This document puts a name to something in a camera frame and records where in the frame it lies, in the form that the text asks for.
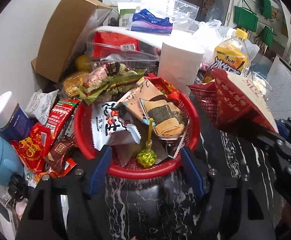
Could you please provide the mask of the dark red white snack bag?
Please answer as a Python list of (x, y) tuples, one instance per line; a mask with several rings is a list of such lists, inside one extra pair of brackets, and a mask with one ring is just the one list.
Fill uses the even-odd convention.
[(238, 126), (252, 130), (250, 122), (278, 133), (277, 124), (263, 96), (253, 82), (222, 69), (212, 70), (214, 79), (208, 83), (189, 85), (215, 128), (236, 133)]

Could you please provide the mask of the clear glass cup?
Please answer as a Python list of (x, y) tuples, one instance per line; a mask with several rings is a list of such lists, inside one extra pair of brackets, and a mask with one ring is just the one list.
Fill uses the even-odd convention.
[(261, 96), (265, 101), (268, 100), (270, 92), (273, 91), (273, 88), (269, 84), (269, 82), (264, 79), (260, 74), (256, 72), (252, 72), (251, 74), (252, 83), (255, 85)]

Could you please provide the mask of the iced tea bottle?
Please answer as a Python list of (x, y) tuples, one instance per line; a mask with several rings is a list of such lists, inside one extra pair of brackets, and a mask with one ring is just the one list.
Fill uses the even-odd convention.
[(237, 28), (234, 37), (216, 46), (202, 83), (208, 83), (214, 79), (212, 73), (214, 68), (241, 75), (250, 63), (248, 50), (244, 43), (247, 37), (248, 34), (245, 31)]

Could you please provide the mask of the seaweed roll snack pack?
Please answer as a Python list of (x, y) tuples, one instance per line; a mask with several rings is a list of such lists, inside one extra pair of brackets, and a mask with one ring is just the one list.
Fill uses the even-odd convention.
[(153, 118), (153, 131), (160, 139), (173, 140), (184, 132), (188, 116), (167, 99), (149, 80), (141, 78), (116, 106), (124, 106), (141, 122), (149, 125)]

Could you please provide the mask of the white red peanut bag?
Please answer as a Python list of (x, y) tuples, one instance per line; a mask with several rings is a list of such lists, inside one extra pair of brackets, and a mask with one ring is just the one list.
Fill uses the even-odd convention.
[(116, 102), (93, 103), (91, 131), (93, 146), (139, 144), (141, 135), (129, 113), (115, 109)]

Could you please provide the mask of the white power bank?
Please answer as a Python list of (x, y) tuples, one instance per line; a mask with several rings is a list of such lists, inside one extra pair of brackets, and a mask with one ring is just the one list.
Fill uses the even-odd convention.
[(15, 239), (18, 228), (18, 216), (15, 209), (0, 198), (0, 223), (6, 239)]

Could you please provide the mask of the white-lid blue jar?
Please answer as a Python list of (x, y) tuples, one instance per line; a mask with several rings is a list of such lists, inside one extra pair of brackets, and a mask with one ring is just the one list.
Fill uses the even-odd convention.
[(28, 137), (33, 123), (22, 110), (12, 91), (0, 96), (0, 133), (9, 140), (21, 141)]

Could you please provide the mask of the light blue round gadget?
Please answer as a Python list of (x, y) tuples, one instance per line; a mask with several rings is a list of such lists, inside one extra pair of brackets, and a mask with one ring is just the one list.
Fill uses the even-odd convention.
[(8, 186), (14, 173), (23, 176), (23, 164), (13, 146), (0, 137), (0, 185)]

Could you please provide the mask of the yellow green lollipop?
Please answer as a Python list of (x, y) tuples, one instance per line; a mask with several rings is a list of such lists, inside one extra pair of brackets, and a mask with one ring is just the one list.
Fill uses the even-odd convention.
[(145, 148), (137, 154), (137, 162), (144, 168), (152, 167), (156, 162), (156, 154), (152, 150), (152, 129), (153, 129), (153, 118), (149, 119), (148, 136), (145, 142)]

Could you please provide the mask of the blue tissue pack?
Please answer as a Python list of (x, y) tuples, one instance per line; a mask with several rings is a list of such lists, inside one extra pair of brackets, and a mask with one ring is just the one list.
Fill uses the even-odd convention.
[(171, 34), (173, 24), (169, 17), (156, 17), (147, 9), (142, 9), (133, 14), (129, 28), (131, 31), (143, 33)]

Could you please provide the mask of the brown cardboard box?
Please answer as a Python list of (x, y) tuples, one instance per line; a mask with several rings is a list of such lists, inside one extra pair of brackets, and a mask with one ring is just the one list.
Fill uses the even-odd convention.
[(61, 0), (32, 61), (34, 72), (59, 82), (74, 56), (83, 50), (90, 31), (102, 25), (110, 12), (111, 7), (99, 0)]

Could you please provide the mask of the clear plastic container red contents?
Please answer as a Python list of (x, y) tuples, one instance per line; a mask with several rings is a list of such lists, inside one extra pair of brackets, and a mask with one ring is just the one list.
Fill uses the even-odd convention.
[(116, 62), (156, 72), (161, 50), (124, 34), (96, 31), (86, 42), (86, 53), (94, 66)]

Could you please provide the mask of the small red candy packet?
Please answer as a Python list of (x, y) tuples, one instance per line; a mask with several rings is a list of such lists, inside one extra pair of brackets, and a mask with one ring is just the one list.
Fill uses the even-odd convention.
[(148, 80), (169, 100), (178, 102), (180, 99), (179, 90), (171, 83), (161, 77), (149, 76)]

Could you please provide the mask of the green red nutritious snack bag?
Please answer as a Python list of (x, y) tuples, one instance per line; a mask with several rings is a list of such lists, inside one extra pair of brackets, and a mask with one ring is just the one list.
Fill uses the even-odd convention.
[(130, 68), (123, 63), (107, 62), (96, 67), (79, 86), (79, 98), (87, 105), (126, 93), (147, 73), (143, 68)]

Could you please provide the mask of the red snack packets pile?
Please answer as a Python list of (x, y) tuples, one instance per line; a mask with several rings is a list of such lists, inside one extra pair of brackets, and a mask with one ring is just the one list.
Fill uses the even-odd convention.
[(45, 125), (37, 122), (28, 137), (11, 142), (23, 165), (37, 175), (64, 177), (75, 167), (69, 156), (76, 146), (73, 135), (67, 131), (79, 100), (60, 99), (50, 111)]

